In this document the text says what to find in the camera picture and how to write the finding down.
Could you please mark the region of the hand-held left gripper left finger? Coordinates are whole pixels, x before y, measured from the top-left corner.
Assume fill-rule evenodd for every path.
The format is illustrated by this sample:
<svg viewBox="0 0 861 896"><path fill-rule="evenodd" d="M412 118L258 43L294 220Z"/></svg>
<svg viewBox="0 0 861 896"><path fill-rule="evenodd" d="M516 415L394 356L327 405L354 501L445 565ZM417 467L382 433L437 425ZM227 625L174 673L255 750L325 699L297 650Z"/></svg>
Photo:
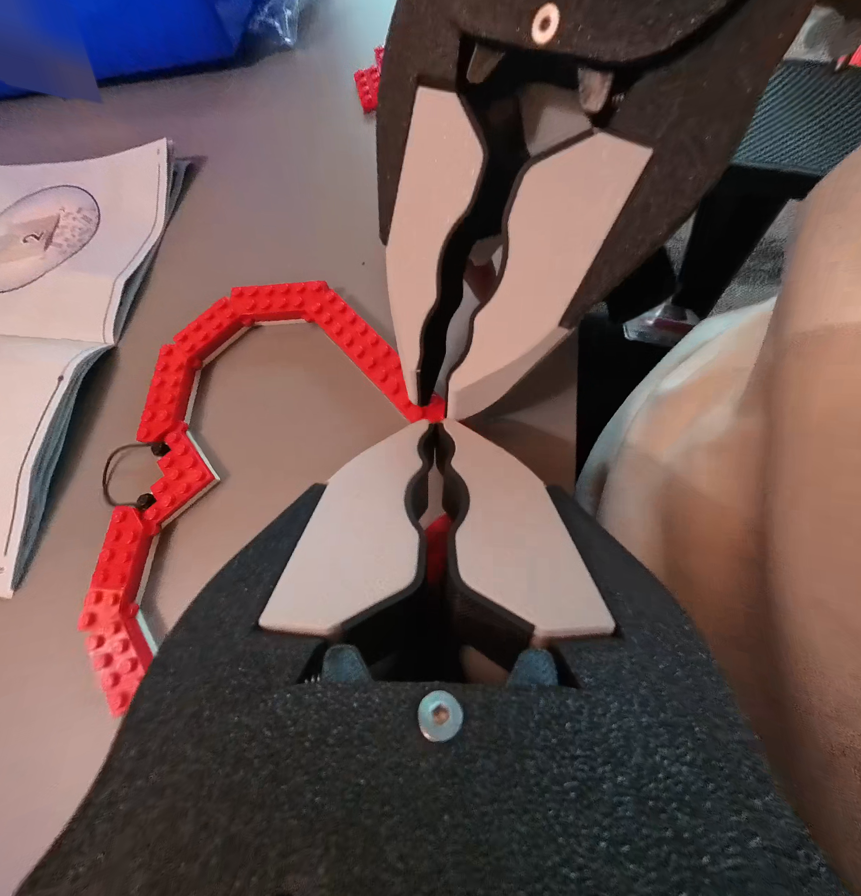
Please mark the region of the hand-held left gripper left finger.
<svg viewBox="0 0 861 896"><path fill-rule="evenodd" d="M342 634L417 580L419 511L431 425L414 423L357 455L326 483L258 620L267 631Z"/></svg>

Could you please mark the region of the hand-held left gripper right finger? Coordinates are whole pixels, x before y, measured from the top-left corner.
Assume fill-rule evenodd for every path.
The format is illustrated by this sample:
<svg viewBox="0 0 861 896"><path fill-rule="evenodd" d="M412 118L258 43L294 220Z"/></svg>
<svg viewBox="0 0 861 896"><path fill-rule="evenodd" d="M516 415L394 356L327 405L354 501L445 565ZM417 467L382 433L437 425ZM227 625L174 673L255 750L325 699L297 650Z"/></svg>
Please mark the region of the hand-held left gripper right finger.
<svg viewBox="0 0 861 896"><path fill-rule="evenodd" d="M612 635L611 611L544 482L462 423L444 423L447 472L467 491L455 529L461 581L530 626L532 637Z"/></svg>

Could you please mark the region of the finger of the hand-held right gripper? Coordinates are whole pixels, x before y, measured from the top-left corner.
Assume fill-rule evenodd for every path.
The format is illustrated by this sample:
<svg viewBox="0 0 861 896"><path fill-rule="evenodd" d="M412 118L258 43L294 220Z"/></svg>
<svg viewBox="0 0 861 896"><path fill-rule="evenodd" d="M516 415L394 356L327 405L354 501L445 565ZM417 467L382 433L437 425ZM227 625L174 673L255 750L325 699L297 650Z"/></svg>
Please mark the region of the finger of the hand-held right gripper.
<svg viewBox="0 0 861 896"><path fill-rule="evenodd" d="M598 132L522 174L505 221L500 280L448 380L449 419L490 407L565 341L562 317L652 154Z"/></svg>
<svg viewBox="0 0 861 896"><path fill-rule="evenodd" d="M440 298L448 241L465 218L485 151L459 96L417 89L388 240L389 304L405 392L424 402L425 327Z"/></svg>

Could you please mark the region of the red brick heart frame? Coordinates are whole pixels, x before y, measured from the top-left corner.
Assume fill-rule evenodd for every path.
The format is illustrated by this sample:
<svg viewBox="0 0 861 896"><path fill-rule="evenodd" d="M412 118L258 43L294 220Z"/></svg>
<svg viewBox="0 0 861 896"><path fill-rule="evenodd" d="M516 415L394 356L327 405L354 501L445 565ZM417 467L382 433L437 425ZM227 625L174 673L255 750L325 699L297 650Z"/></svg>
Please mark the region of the red brick heart frame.
<svg viewBox="0 0 861 896"><path fill-rule="evenodd" d="M318 327L409 423L437 423L445 402L427 405L406 395L399 355L324 281L235 287L177 332L158 353L136 439L108 457L143 449L160 471L132 503L111 504L111 516L78 617L89 664L111 716L130 708L157 648L140 609L140 595L169 522L216 486L220 476L190 431L203 369L258 326L305 322Z"/></svg>

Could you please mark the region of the clear plastic bag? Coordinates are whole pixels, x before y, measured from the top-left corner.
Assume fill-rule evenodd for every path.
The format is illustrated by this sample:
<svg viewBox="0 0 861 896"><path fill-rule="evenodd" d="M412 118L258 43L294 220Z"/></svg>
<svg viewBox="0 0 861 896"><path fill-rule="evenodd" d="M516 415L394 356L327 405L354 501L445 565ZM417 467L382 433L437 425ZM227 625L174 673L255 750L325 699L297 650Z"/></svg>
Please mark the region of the clear plastic bag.
<svg viewBox="0 0 861 896"><path fill-rule="evenodd" d="M293 49L302 16L313 5L313 1L254 2L245 32L246 46L260 51Z"/></svg>

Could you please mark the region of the person's lap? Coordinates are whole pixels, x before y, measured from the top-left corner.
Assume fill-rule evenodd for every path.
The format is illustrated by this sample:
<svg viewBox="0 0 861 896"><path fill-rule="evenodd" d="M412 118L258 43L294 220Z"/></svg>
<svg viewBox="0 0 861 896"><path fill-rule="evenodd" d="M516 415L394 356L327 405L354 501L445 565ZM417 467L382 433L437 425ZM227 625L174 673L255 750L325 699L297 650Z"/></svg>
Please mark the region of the person's lap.
<svg viewBox="0 0 861 896"><path fill-rule="evenodd" d="M777 297L670 350L604 427L576 498L693 618L861 894L861 147L792 235Z"/></svg>

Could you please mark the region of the blue plastic bin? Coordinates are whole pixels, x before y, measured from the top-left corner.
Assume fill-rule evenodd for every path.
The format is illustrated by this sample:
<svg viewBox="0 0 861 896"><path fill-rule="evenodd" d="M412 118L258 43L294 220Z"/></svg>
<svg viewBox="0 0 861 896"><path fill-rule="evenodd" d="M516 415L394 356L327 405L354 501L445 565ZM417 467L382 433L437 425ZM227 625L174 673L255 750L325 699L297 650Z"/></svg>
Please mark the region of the blue plastic bin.
<svg viewBox="0 0 861 896"><path fill-rule="evenodd" d="M99 84L233 57L254 1L0 1L0 99L98 102Z"/></svg>

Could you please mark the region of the open instruction booklet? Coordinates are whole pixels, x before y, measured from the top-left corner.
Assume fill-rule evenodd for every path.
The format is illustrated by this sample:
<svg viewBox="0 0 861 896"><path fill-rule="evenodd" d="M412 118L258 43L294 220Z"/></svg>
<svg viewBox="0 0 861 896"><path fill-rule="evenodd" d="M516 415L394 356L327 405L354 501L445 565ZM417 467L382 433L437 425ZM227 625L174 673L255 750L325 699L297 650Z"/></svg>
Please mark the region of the open instruction booklet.
<svg viewBox="0 0 861 896"><path fill-rule="evenodd" d="M124 328L181 195L165 138L0 165L0 598L28 568L82 382Z"/></svg>

